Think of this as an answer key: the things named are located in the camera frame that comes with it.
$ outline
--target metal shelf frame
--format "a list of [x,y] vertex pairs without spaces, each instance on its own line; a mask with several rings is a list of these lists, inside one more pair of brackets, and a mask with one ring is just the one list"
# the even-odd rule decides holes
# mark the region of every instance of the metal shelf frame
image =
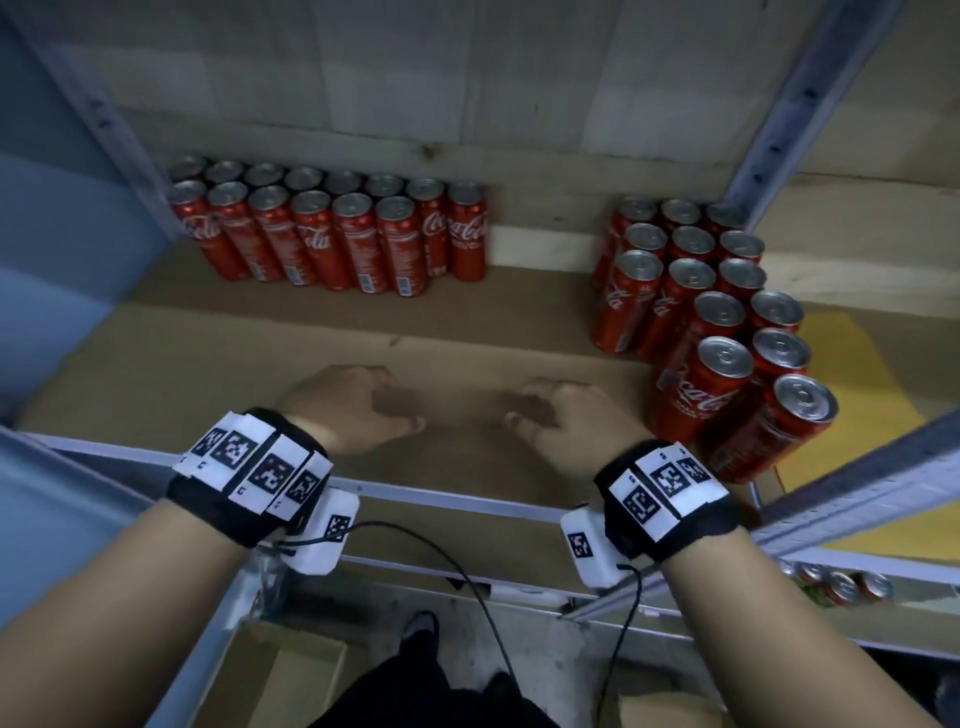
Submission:
[[[726,202],[741,206],[748,213],[749,229],[756,226],[787,184],[857,73],[892,28],[901,6],[902,0],[830,0],[726,192]],[[96,72],[63,42],[56,28],[45,22],[50,18],[42,12],[30,12],[25,4],[14,2],[4,2],[0,7],[6,9],[64,98],[116,163],[157,224],[171,240],[178,237],[179,224],[163,199],[164,180],[113,106]],[[2,434],[39,442],[50,449],[51,457],[62,458],[58,452],[78,453],[161,468],[169,467],[178,457],[174,453],[66,438],[18,435],[9,430]],[[960,471],[959,449],[960,410],[764,507],[761,515],[768,524],[755,532],[756,542],[771,556],[803,553],[805,549],[956,499],[960,497],[960,478],[954,475]],[[76,468],[82,467],[70,462]],[[122,487],[108,478],[107,481]],[[333,481],[362,497],[437,508],[557,524],[563,514],[555,508],[389,483],[344,478]],[[403,564],[375,565],[447,575]],[[490,581],[483,576],[478,579]],[[649,569],[644,580],[649,596],[666,589],[656,569]],[[634,588],[633,583],[624,582],[603,595],[570,594],[585,603],[563,619],[586,621],[621,608],[632,599]]]

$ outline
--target black wire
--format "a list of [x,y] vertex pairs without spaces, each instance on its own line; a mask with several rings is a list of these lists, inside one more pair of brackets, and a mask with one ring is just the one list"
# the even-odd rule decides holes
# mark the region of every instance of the black wire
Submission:
[[410,530],[406,526],[398,525],[396,523],[390,523],[389,521],[360,521],[358,523],[355,523],[352,526],[349,526],[348,528],[345,528],[341,531],[337,531],[336,533],[331,534],[329,536],[322,536],[321,538],[317,538],[317,539],[305,539],[304,541],[280,541],[277,544],[275,544],[275,546],[293,547],[293,546],[311,546],[313,544],[325,544],[330,541],[340,540],[351,531],[355,531],[358,528],[364,528],[369,525],[378,525],[383,528],[392,528],[394,531],[405,533],[407,536],[415,538],[423,544],[427,544],[428,546],[433,548],[435,551],[437,551],[437,553],[443,556],[443,558],[446,559],[450,563],[450,565],[460,573],[460,575],[464,578],[464,581],[467,582],[467,584],[469,584],[469,587],[473,590],[473,595],[477,597],[477,601],[480,602],[480,608],[483,609],[483,613],[487,617],[487,621],[490,623],[490,629],[493,631],[493,636],[496,638],[496,643],[500,647],[500,654],[503,655],[503,662],[506,663],[507,665],[507,672],[510,673],[510,678],[511,680],[514,681],[514,685],[516,686],[516,691],[517,693],[519,693],[520,685],[516,681],[516,675],[514,674],[514,666],[510,662],[510,656],[507,654],[507,648],[503,645],[503,640],[500,639],[500,632],[499,630],[497,630],[496,622],[493,621],[493,616],[491,615],[490,610],[487,608],[487,602],[485,602],[483,599],[483,596],[480,595],[480,590],[477,589],[476,584],[474,584],[473,581],[470,579],[470,577],[467,576],[467,572],[464,571],[464,568],[457,563],[456,559],[450,556],[450,554],[444,551],[440,546],[437,546],[432,541],[430,541],[430,539],[426,538],[426,536],[421,536],[419,533],[417,533],[416,531]]
[[603,687],[600,689],[600,702],[597,703],[597,715],[595,725],[600,725],[600,715],[603,713],[603,704],[607,702],[607,688],[610,686],[610,678],[613,675],[613,667],[616,665],[616,657],[620,654],[620,647],[623,646],[623,640],[627,636],[627,630],[630,628],[630,622],[634,620],[636,609],[640,606],[640,597],[643,594],[643,576],[640,571],[630,565],[621,565],[617,567],[624,571],[632,571],[636,575],[636,596],[634,605],[630,608],[627,620],[623,622],[620,628],[620,636],[616,640],[616,647],[613,648],[613,654],[610,656],[610,664],[607,666],[607,674],[603,679]]

